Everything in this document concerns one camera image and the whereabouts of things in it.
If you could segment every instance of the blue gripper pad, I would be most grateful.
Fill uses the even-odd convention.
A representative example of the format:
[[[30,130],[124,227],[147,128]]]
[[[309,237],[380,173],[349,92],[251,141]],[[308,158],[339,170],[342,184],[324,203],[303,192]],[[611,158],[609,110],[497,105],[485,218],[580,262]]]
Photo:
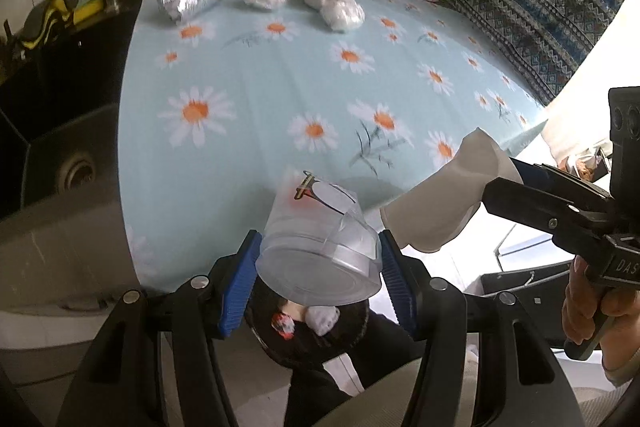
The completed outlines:
[[[391,232],[380,232],[382,246],[382,277],[385,279],[386,289],[391,298],[398,323],[404,330],[413,335],[417,330],[415,295],[407,284],[399,259],[402,253],[396,245]]]
[[[222,317],[218,330],[227,338],[240,325],[246,304],[254,288],[256,277],[255,262],[260,255],[262,236],[255,232],[254,236],[244,240],[236,255],[240,256],[236,272],[227,285],[222,298]]]

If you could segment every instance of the white cloth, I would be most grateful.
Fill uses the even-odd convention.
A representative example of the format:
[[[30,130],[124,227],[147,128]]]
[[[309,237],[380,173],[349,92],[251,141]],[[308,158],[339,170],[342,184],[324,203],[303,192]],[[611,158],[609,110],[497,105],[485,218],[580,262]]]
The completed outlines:
[[[480,207],[484,186],[498,177],[522,183],[511,159],[478,128],[465,136],[449,163],[383,206],[382,222],[401,249],[438,251],[465,228]]]

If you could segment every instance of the metal screw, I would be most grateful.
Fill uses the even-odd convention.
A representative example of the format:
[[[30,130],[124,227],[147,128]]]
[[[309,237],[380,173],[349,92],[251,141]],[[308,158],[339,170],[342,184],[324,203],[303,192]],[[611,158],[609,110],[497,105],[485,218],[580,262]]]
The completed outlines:
[[[441,279],[440,277],[434,277],[429,281],[429,286],[431,286],[434,290],[442,291],[446,290],[449,287],[449,283]]]
[[[122,296],[122,300],[125,302],[125,304],[133,304],[138,299],[140,299],[140,293],[136,290],[129,290]]]
[[[209,278],[206,275],[196,275],[196,277],[191,279],[191,287],[196,290],[206,288],[207,284],[209,284]]]
[[[516,303],[516,296],[513,293],[502,292],[498,298],[502,304],[507,306],[513,306]]]

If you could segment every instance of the finger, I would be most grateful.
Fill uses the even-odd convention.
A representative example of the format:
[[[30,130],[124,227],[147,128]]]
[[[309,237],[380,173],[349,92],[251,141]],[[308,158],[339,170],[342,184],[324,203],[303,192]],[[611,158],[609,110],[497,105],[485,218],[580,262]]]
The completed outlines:
[[[587,263],[580,256],[576,256],[569,272],[569,293],[570,300],[574,302],[574,307],[587,318],[593,317],[598,309],[599,295],[596,289],[584,276]]]
[[[585,317],[582,314],[582,311],[578,306],[576,306],[575,301],[570,297],[570,295],[566,295],[566,299],[564,301],[566,303],[567,318],[569,319],[572,328],[574,328],[575,333],[577,333],[582,339],[590,339],[595,330],[593,319],[591,317]]]
[[[611,317],[640,313],[638,292],[629,288],[613,288],[602,299],[602,313]]]
[[[573,341],[575,344],[580,345],[584,340],[582,336],[578,334],[577,331],[574,330],[574,327],[571,325],[569,316],[566,312],[566,301],[564,301],[564,305],[562,306],[562,330],[564,331],[566,337],[569,340]]]

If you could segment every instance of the white flower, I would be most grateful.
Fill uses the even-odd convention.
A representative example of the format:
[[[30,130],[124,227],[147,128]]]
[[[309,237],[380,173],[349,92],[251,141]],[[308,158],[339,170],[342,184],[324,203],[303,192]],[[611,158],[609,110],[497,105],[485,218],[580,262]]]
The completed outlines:
[[[446,137],[444,133],[439,131],[429,131],[429,137],[424,141],[431,149],[431,157],[433,158],[433,166],[440,169],[451,161],[455,156],[458,148],[455,146],[451,137]]]
[[[151,251],[146,237],[136,237],[130,225],[125,227],[125,232],[127,233],[129,253],[133,261],[133,267],[136,270],[136,276],[138,276],[140,284],[146,286],[150,279],[158,273],[154,262],[154,253]]]
[[[500,74],[500,78],[502,79],[502,81],[504,82],[504,85],[507,86],[509,89],[511,89],[512,91],[516,90],[516,85],[513,82],[513,80],[511,80],[506,74],[501,73]]]
[[[442,36],[435,30],[431,28],[427,28],[427,26],[422,27],[422,35],[418,38],[418,40],[427,39],[429,42],[433,42],[434,44],[439,44],[444,46],[444,40],[442,40]]]
[[[226,134],[226,129],[218,120],[236,119],[234,104],[227,100],[226,92],[215,94],[212,87],[206,87],[202,95],[197,87],[191,87],[189,94],[185,91],[180,92],[180,100],[169,97],[168,101],[173,110],[159,113],[158,118],[169,121],[166,130],[170,133],[169,143],[173,147],[180,145],[189,133],[193,137],[193,144],[202,147],[205,142],[205,128]]]
[[[441,71],[437,71],[431,66],[418,64],[418,76],[426,78],[438,94],[444,93],[450,96],[453,92],[453,84],[449,82],[449,79]]]
[[[294,137],[293,143],[299,151],[307,149],[309,152],[325,152],[327,148],[338,147],[338,133],[334,126],[319,114],[297,115],[289,124],[287,133]]]
[[[258,24],[258,31],[263,37],[277,41],[280,38],[291,42],[294,36],[300,35],[300,30],[296,23],[284,22],[281,17],[267,19]]]
[[[396,22],[393,19],[390,19],[389,17],[386,17],[384,15],[379,15],[377,19],[380,22],[380,25],[386,30],[390,30],[400,34],[406,32],[406,30],[402,28],[402,26],[398,22]]]
[[[402,39],[400,38],[400,35],[394,32],[389,32],[386,35],[385,39],[391,42],[392,44],[402,44]]]
[[[518,123],[525,129],[529,127],[529,120],[527,120],[527,118],[522,113],[516,111],[516,118],[518,118]]]
[[[341,70],[350,68],[352,73],[359,74],[375,71],[372,65],[375,62],[373,57],[370,57],[363,50],[352,44],[340,41],[339,44],[331,46],[330,53],[331,60],[338,62]]]
[[[474,68],[478,73],[482,72],[482,66],[480,65],[480,59],[478,57],[466,52],[463,52],[462,55],[465,57],[465,61],[469,66]]]
[[[181,42],[189,43],[197,48],[200,38],[210,41],[216,37],[216,30],[210,22],[192,22],[178,29],[178,37]]]
[[[164,70],[164,68],[171,69],[176,64],[180,63],[180,55],[178,55],[178,52],[176,51],[167,50],[166,53],[158,55],[158,57],[155,58],[154,62],[156,63],[156,66],[158,66],[158,68],[160,68],[161,70]]]
[[[476,97],[476,102],[480,104],[480,107],[482,107],[485,111],[490,112],[492,110],[491,104],[489,103],[489,98],[487,96],[485,96],[484,94],[480,94],[477,91],[474,93],[474,95]]]
[[[411,147],[414,146],[411,142],[413,134],[404,122],[396,118],[391,111],[389,111],[388,106],[379,103],[378,107],[373,109],[370,105],[356,100],[356,103],[350,103],[347,106],[347,110],[356,118],[375,124],[382,130],[385,136],[404,139]]]
[[[499,107],[501,107],[503,109],[508,109],[509,108],[507,106],[507,103],[504,101],[503,97],[501,97],[496,92],[493,92],[491,89],[487,89],[486,93],[489,95],[489,97],[491,97],[492,99],[495,100],[495,103],[497,103]]]

